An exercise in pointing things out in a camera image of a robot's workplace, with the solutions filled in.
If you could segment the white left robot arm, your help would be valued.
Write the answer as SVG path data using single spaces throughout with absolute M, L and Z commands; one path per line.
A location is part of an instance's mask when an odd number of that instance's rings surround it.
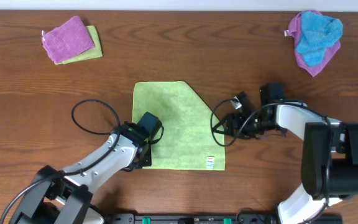
M 41 168 L 14 201 L 10 223 L 104 223 L 91 206 L 93 194 L 116 172 L 150 166 L 150 150 L 163 133 L 161 120 L 146 112 L 138 123 L 117 127 L 81 161 L 55 170 Z

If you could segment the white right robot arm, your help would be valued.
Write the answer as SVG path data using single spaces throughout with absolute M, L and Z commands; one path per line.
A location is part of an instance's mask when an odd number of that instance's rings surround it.
M 238 223 L 342 223 L 330 207 L 358 195 L 358 123 L 344 123 L 285 98 L 283 86 L 260 87 L 261 106 L 254 109 L 244 92 L 229 99 L 235 112 L 211 121 L 212 136 L 234 141 L 261 139 L 267 131 L 288 131 L 303 141 L 301 184 L 273 214 L 239 212 Z

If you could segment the light green microfiber cloth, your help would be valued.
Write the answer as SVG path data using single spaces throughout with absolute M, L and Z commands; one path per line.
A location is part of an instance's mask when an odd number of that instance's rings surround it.
M 224 170 L 223 134 L 211 134 L 218 122 L 187 82 L 138 82 L 133 92 L 132 121 L 149 112 L 161 120 L 164 133 L 151 148 L 151 169 Z

